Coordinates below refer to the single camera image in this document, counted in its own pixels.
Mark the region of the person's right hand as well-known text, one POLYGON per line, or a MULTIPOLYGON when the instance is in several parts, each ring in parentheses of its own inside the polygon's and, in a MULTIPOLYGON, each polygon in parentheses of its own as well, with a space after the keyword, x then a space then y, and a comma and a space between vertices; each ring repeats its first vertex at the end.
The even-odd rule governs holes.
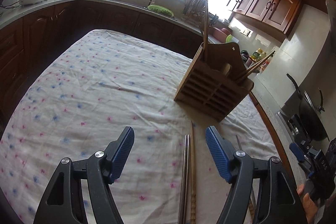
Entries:
POLYGON ((305 210, 307 223, 311 224, 314 222, 315 216, 318 213, 318 207, 316 204, 311 200, 308 193, 304 194, 304 184, 301 184, 297 188, 298 195, 302 198, 302 205, 305 210))

